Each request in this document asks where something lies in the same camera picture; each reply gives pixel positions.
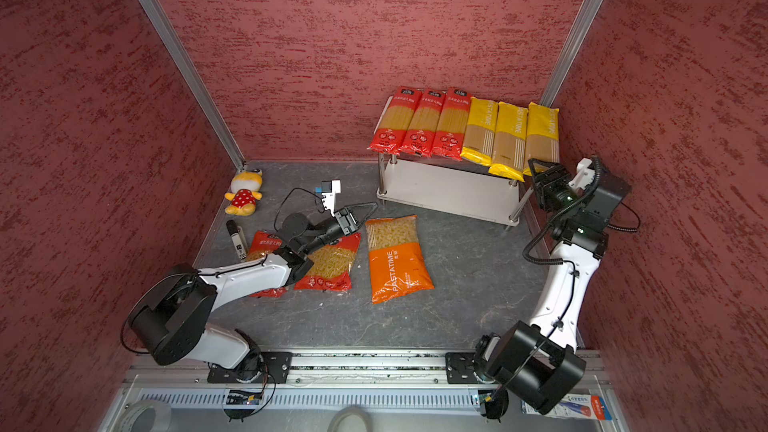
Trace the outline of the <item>yellow spaghetti bag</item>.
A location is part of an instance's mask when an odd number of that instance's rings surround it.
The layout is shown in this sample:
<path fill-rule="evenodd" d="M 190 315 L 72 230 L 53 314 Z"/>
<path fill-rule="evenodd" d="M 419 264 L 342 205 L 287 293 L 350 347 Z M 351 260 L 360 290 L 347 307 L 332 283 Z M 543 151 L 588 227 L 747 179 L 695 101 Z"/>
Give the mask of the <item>yellow spaghetti bag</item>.
<path fill-rule="evenodd" d="M 499 103 L 473 97 L 460 157 L 485 167 L 491 165 Z"/>
<path fill-rule="evenodd" d="M 523 181 L 528 109 L 500 102 L 489 173 Z"/>
<path fill-rule="evenodd" d="M 559 110 L 531 102 L 528 106 L 523 174 L 531 176 L 529 160 L 560 162 Z"/>

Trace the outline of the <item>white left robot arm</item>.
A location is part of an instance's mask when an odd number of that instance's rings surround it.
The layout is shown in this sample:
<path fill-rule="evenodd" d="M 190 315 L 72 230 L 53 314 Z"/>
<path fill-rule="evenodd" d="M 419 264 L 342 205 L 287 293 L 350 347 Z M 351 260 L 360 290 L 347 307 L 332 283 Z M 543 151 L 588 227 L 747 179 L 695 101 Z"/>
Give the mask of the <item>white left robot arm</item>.
<path fill-rule="evenodd" d="M 377 208 L 376 202 L 348 205 L 318 223 L 302 213 L 290 214 L 277 231 L 281 244 L 255 262 L 207 269 L 180 264 L 137 301 L 123 327 L 160 366 L 191 359 L 240 383 L 264 379 L 267 366 L 255 341 L 242 331 L 213 325 L 211 313 L 243 297 L 297 283 L 313 267 L 312 253 L 356 233 Z"/>

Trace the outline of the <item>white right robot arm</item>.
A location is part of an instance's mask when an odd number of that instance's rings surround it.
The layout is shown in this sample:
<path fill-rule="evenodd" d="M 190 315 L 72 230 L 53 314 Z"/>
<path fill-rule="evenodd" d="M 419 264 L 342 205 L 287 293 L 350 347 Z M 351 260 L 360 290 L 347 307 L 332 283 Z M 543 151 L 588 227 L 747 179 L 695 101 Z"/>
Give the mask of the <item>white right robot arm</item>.
<path fill-rule="evenodd" d="M 523 257 L 548 269 L 529 321 L 504 335 L 480 338 L 472 355 L 446 356 L 451 383 L 478 383 L 482 417 L 501 419 L 516 396 L 549 413 L 582 380 L 586 362 L 576 353 L 578 319 L 589 282 L 614 229 L 612 215 L 631 187 L 598 156 L 582 159 L 574 174 L 559 163 L 531 159 L 532 192 L 548 219 L 524 247 Z"/>

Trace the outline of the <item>red spaghetti bag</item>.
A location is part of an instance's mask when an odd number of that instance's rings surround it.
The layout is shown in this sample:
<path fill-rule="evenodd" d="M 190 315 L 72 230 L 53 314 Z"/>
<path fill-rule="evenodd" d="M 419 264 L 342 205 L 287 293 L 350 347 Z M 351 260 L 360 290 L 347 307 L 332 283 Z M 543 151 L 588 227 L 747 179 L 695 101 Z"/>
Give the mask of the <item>red spaghetti bag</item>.
<path fill-rule="evenodd" d="M 400 87 L 392 96 L 376 127 L 369 150 L 396 154 L 401 147 L 423 92 Z"/>
<path fill-rule="evenodd" d="M 472 95 L 451 88 L 445 96 L 431 154 L 459 161 L 470 115 Z"/>
<path fill-rule="evenodd" d="M 416 107 L 404 139 L 397 152 L 422 157 L 432 155 L 434 138 L 446 93 L 427 89 Z"/>

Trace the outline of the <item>red macaroni bag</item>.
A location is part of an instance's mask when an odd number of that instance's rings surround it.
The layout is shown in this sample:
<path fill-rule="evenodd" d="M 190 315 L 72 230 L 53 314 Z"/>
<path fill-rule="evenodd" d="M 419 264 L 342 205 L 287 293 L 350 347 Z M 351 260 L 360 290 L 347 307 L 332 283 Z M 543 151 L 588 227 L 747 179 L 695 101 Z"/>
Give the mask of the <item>red macaroni bag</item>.
<path fill-rule="evenodd" d="M 275 252 L 282 245 L 282 241 L 275 235 L 265 231 L 255 233 L 250 250 L 246 256 L 247 262 L 260 261 L 269 253 Z M 266 289 L 252 294 L 256 298 L 279 298 L 287 292 L 285 287 Z"/>
<path fill-rule="evenodd" d="M 361 234 L 345 236 L 309 255 L 313 262 L 307 274 L 295 285 L 295 290 L 347 292 L 351 289 L 351 269 L 361 241 Z"/>

